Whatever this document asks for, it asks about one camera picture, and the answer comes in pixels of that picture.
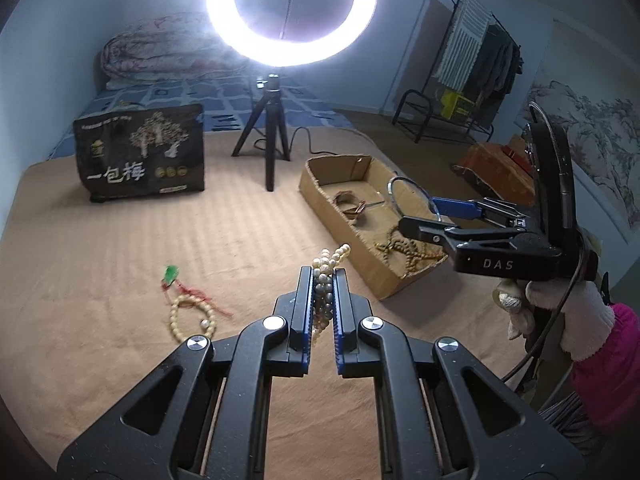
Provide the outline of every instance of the white glove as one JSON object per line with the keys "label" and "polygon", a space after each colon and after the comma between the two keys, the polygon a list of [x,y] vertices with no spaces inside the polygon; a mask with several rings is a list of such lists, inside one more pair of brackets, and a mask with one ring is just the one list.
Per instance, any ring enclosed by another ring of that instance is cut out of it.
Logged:
{"label": "white glove", "polygon": [[[529,282],[526,298],[533,306],[555,310],[569,280]],[[513,280],[503,280],[494,291],[494,301],[511,317],[508,336],[529,335],[534,329],[533,314],[528,309],[522,289]],[[609,337],[616,316],[610,306],[602,302],[593,282],[578,282],[564,307],[564,332],[560,346],[571,354],[573,361],[583,361],[594,355]]]}
{"label": "white glove", "polygon": [[514,280],[502,280],[494,289],[495,304],[509,314],[509,341],[521,335],[528,336],[536,326],[529,304],[523,301],[526,298],[526,285],[527,282],[518,284]]}

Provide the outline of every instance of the silver screw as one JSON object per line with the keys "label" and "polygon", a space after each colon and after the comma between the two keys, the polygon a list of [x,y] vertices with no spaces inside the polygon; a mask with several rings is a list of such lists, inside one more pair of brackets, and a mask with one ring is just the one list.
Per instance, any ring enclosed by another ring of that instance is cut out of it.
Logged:
{"label": "silver screw", "polygon": [[187,348],[189,350],[198,351],[207,347],[207,338],[203,335],[194,335],[187,339]]}
{"label": "silver screw", "polygon": [[264,321],[262,322],[262,325],[267,330],[277,330],[279,328],[282,328],[285,323],[286,323],[286,321],[284,321],[284,318],[282,318],[280,316],[269,316],[269,317],[264,318]]}
{"label": "silver screw", "polygon": [[382,321],[379,317],[369,316],[363,319],[361,323],[362,326],[367,330],[377,330],[379,328],[382,328],[385,322]]}
{"label": "silver screw", "polygon": [[441,337],[438,340],[438,348],[443,352],[455,352],[458,349],[458,342],[452,337]]}

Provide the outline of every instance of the black tripod leg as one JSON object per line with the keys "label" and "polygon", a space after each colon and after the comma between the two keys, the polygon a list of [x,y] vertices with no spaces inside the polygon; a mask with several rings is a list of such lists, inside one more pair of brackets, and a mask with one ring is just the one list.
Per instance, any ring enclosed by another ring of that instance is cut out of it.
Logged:
{"label": "black tripod leg", "polygon": [[287,121],[281,100],[278,100],[278,129],[280,130],[280,141],[282,142],[282,156],[284,160],[291,160],[289,138],[287,137]]}
{"label": "black tripod leg", "polygon": [[278,105],[267,103],[266,146],[264,151],[265,178],[267,191],[273,191],[276,173],[276,136],[278,135]]}
{"label": "black tripod leg", "polygon": [[244,127],[244,130],[242,130],[242,135],[240,135],[238,142],[236,142],[234,152],[231,154],[231,156],[240,155],[240,150],[242,150],[242,146],[244,145],[246,138],[251,133],[251,130],[254,129],[255,123],[257,123],[258,118],[260,117],[260,114],[264,110],[264,107],[267,104],[268,100],[269,100],[269,97],[268,95],[265,94],[255,105],[254,111],[251,112],[251,115],[249,116],[249,120],[246,122],[246,126]]}

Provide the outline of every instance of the black bag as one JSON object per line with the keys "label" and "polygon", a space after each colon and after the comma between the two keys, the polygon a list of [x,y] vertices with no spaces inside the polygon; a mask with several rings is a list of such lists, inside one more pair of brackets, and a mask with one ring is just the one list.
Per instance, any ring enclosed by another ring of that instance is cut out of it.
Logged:
{"label": "black bag", "polygon": [[202,105],[121,110],[74,122],[92,202],[204,190]]}

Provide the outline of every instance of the pink sleeve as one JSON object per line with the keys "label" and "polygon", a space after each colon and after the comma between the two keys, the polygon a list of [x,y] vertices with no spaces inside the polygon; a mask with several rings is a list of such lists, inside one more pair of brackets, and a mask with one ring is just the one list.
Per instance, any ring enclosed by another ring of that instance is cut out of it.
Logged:
{"label": "pink sleeve", "polygon": [[640,320],[628,306],[612,306],[616,322],[604,346],[574,363],[572,381],[596,428],[612,433],[640,400]]}

